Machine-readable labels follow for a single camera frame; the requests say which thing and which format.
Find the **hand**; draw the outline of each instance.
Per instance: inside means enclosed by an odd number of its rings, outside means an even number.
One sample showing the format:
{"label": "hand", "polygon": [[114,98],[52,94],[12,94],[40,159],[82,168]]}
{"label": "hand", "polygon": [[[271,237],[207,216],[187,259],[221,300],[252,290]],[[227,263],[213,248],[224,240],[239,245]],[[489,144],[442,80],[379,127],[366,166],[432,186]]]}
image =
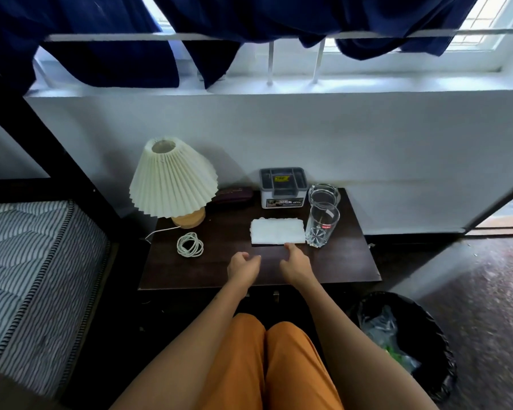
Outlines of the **hand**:
{"label": "hand", "polygon": [[260,256],[254,256],[251,260],[248,259],[249,254],[247,252],[239,251],[232,256],[227,268],[228,282],[239,285],[245,291],[255,282],[260,272]]}
{"label": "hand", "polygon": [[293,243],[285,243],[284,246],[289,250],[289,261],[282,260],[280,262],[281,273],[285,281],[299,291],[303,286],[317,282],[312,271],[310,258]]}

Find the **table lamp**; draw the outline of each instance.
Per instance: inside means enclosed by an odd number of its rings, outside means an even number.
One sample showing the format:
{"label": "table lamp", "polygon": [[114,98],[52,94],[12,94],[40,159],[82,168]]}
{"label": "table lamp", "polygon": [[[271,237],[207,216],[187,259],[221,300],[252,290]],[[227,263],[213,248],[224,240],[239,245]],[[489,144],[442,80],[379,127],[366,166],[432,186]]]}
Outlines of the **table lamp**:
{"label": "table lamp", "polygon": [[203,221],[205,205],[217,191],[211,163],[178,138],[148,141],[129,187],[135,207],[151,216],[171,217],[181,228]]}

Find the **striped mattress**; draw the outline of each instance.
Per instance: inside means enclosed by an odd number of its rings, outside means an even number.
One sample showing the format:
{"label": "striped mattress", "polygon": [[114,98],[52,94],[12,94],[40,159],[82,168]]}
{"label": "striped mattress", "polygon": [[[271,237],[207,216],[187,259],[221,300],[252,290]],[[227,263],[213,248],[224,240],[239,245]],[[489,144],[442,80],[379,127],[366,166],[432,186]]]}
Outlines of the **striped mattress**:
{"label": "striped mattress", "polygon": [[71,200],[0,204],[0,373],[54,396],[72,369],[108,249]]}

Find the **white towel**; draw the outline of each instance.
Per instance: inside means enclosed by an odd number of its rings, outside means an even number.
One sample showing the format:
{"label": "white towel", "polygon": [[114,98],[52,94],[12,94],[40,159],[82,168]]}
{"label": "white towel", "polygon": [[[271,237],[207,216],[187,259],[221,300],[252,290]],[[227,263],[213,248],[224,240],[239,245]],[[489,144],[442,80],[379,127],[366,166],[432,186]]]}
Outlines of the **white towel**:
{"label": "white towel", "polygon": [[252,244],[306,243],[300,219],[255,219],[251,222]]}

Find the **black trash bag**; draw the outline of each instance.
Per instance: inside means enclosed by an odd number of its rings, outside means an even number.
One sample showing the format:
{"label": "black trash bag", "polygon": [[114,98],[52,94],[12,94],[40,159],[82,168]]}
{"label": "black trash bag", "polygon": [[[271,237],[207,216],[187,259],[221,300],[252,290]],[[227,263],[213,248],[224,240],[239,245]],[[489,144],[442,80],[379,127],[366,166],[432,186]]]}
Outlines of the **black trash bag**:
{"label": "black trash bag", "polygon": [[360,326],[358,311],[363,320],[370,320],[386,305],[397,320],[397,345],[421,363],[412,376],[435,403],[446,400],[456,384],[456,361],[443,331],[420,305],[392,292],[371,292],[349,310],[348,316]]}

